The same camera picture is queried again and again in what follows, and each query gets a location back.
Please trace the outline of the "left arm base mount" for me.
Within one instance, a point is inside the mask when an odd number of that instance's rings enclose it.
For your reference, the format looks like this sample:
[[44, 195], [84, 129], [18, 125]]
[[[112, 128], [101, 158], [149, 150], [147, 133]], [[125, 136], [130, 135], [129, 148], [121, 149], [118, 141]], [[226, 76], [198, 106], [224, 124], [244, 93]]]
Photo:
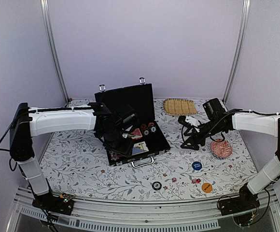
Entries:
[[34, 195], [32, 205], [44, 211], [70, 216], [73, 211], [74, 200], [56, 197], [52, 193], [47, 193], [40, 196]]

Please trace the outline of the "red card deck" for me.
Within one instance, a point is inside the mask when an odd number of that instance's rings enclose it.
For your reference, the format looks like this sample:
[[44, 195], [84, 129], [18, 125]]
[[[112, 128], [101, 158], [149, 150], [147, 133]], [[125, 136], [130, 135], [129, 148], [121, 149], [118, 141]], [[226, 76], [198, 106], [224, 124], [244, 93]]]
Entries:
[[142, 138], [142, 133], [139, 128], [135, 129], [133, 132], [128, 134], [128, 137], [132, 140], [138, 140]]

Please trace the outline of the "blue card deck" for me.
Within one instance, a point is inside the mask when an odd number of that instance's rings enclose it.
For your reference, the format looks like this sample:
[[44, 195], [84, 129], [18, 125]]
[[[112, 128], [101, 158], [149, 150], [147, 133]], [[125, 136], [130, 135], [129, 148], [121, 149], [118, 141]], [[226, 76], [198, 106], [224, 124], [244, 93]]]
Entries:
[[148, 151], [149, 149], [145, 142], [135, 143], [132, 149], [132, 155], [134, 156]]

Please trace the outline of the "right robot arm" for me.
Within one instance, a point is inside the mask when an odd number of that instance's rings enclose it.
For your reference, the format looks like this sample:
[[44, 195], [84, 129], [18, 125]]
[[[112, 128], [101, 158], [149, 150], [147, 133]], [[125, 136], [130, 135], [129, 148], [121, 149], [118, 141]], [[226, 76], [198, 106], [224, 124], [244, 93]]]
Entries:
[[206, 139], [216, 134], [224, 135], [230, 131], [239, 131], [246, 140], [249, 151], [259, 154], [263, 148], [270, 152], [269, 158], [261, 161], [258, 173], [255, 174], [239, 190], [235, 207], [245, 211], [254, 202], [257, 194], [280, 179], [280, 113], [260, 113], [255, 110], [225, 110], [215, 98], [203, 104], [208, 121], [200, 123], [194, 118], [180, 116], [178, 122], [186, 129], [183, 133], [184, 149], [199, 150], [205, 145]]

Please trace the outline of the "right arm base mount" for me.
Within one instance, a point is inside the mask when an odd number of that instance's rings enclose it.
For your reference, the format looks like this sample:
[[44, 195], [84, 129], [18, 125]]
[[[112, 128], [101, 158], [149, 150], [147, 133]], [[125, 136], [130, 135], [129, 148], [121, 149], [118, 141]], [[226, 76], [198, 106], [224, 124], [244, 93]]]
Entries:
[[217, 202], [217, 208], [222, 216], [256, 209], [260, 206], [257, 195], [249, 191], [241, 191], [238, 197], [223, 196]]

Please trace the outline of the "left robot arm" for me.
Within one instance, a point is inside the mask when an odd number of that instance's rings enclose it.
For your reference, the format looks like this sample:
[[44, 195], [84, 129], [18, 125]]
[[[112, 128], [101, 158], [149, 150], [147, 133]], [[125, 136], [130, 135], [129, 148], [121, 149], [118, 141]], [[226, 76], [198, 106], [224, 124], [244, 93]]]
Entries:
[[23, 102], [0, 138], [0, 151], [8, 152], [20, 167], [34, 198], [52, 210], [57, 199], [35, 157], [32, 139], [64, 131], [93, 131], [106, 150], [129, 156], [134, 143], [128, 133], [138, 124], [138, 116], [128, 104], [113, 112], [102, 102], [56, 108], [29, 107]]

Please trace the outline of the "black poker case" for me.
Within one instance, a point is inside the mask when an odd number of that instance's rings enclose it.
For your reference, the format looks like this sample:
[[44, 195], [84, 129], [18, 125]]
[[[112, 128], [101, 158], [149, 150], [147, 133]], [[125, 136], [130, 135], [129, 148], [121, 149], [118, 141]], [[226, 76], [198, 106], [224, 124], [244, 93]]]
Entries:
[[134, 163], [146, 158], [153, 159], [154, 156], [170, 150], [170, 145], [155, 119], [152, 84], [145, 83], [143, 77], [135, 86], [106, 90], [105, 85], [101, 84], [99, 92], [95, 93], [95, 100], [110, 111], [110, 114], [105, 115], [102, 122], [97, 124], [95, 136], [102, 142], [104, 142], [103, 135], [113, 130], [121, 132], [122, 136], [127, 138], [129, 133], [137, 128], [140, 129], [142, 124], [148, 125], [153, 122], [157, 128], [155, 133], [149, 132], [147, 136], [142, 134], [141, 139], [133, 140], [134, 144], [145, 142], [149, 149], [148, 152], [117, 161], [108, 159], [110, 166]]

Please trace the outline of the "black triangle card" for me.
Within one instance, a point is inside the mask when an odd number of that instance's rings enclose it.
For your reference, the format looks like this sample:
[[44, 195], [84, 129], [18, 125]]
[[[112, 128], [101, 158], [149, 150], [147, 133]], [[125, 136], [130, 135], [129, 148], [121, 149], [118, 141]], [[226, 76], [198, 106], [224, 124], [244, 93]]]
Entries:
[[110, 157], [111, 157], [111, 160], [119, 160], [119, 159], [125, 158], [124, 155], [116, 153], [116, 152], [110, 152]]

